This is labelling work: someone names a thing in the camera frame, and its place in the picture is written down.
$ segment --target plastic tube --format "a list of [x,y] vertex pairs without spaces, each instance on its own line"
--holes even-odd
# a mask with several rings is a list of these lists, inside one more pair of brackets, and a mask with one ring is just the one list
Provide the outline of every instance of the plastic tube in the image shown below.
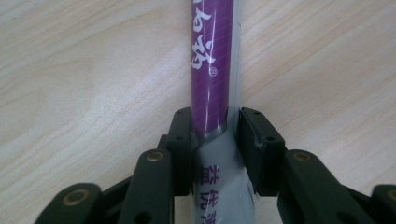
[[227,129],[233,0],[192,0],[194,222],[254,223],[252,189]]

